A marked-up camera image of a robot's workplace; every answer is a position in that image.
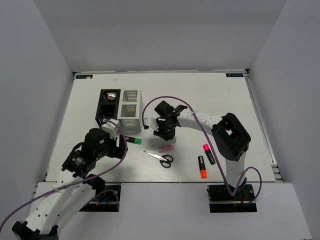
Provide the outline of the pink eraser capsule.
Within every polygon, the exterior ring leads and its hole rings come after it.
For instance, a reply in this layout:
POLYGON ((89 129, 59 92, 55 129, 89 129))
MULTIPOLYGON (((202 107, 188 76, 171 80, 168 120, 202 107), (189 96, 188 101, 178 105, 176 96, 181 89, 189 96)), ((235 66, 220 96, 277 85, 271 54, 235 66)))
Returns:
POLYGON ((163 146, 160 146, 158 148, 158 152, 159 153, 165 153, 165 152, 168 152, 168 151, 172 151, 174 148, 175 148, 175 146, 173 144, 163 145, 163 146))

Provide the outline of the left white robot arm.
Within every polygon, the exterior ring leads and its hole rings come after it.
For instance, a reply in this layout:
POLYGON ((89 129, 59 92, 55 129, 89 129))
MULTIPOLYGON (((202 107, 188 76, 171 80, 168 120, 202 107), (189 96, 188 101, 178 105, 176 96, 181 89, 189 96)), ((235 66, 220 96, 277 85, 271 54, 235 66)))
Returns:
POLYGON ((105 193, 115 193, 107 188, 100 173, 91 173, 97 161, 104 157, 123 161, 127 151, 125 136, 117 137, 115 130, 90 129, 62 164, 52 189, 39 196, 38 207, 13 225, 17 239, 57 240, 59 232, 85 205, 103 198, 105 193))

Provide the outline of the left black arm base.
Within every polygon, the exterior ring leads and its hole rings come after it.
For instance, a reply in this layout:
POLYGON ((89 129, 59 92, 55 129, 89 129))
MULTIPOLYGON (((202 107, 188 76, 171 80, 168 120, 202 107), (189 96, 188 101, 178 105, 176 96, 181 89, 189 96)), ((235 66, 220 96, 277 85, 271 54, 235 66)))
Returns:
POLYGON ((121 184, 106 184, 104 192, 97 191, 97 195, 91 202, 84 205, 80 212, 117 213, 120 209, 121 184))

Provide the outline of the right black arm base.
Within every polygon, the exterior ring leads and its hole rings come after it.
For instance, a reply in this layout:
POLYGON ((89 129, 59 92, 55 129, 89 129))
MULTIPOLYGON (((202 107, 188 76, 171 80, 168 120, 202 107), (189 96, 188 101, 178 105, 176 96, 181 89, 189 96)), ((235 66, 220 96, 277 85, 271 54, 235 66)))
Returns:
POLYGON ((254 189, 247 184, 238 195, 229 195, 225 185, 208 185, 207 193, 209 199, 210 213, 256 213, 256 202, 254 189))

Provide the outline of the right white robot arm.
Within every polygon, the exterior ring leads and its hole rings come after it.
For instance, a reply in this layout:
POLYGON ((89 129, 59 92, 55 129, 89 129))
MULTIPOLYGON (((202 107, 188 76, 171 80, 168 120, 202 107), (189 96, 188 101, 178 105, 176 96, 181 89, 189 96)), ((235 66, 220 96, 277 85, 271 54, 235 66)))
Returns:
POLYGON ((217 117, 196 113, 188 104, 173 107, 164 100, 154 111, 158 117, 145 116, 144 128, 150 127, 154 135, 166 141, 175 138, 177 127, 204 133, 225 183, 226 195, 233 200, 243 195, 247 182, 245 157, 251 137, 233 113, 217 117))

